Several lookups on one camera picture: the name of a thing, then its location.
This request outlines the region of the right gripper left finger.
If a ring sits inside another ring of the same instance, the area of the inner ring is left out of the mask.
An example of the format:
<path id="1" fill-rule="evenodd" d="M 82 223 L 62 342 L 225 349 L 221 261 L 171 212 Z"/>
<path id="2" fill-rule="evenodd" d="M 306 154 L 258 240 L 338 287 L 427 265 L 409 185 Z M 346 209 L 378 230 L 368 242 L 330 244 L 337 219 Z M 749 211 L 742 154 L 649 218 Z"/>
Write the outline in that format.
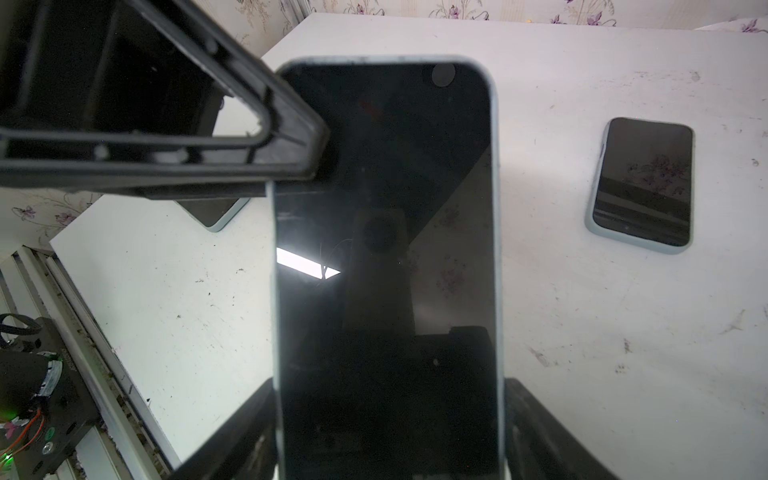
<path id="1" fill-rule="evenodd" d="M 267 379 L 256 392 L 170 477 L 271 479 L 278 463 L 276 395 Z"/>

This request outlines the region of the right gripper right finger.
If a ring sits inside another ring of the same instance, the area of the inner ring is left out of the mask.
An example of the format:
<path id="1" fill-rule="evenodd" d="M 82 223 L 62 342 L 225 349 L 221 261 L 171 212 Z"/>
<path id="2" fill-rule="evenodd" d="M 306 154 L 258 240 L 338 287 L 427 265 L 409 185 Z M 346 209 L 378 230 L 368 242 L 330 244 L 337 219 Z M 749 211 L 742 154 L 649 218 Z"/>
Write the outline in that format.
<path id="1" fill-rule="evenodd" d="M 513 479 L 617 479 L 513 378 L 504 380 L 504 436 Z"/>

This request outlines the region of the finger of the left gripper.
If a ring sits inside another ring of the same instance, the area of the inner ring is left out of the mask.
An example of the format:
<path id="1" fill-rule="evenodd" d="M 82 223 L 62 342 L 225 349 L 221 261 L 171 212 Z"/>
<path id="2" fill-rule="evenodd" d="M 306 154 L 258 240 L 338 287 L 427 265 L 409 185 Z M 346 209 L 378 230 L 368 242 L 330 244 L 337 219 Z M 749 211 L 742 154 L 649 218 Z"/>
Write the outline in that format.
<path id="1" fill-rule="evenodd" d="M 190 1 L 5 1 L 1 183 L 157 200 L 307 181 L 327 124 Z"/>

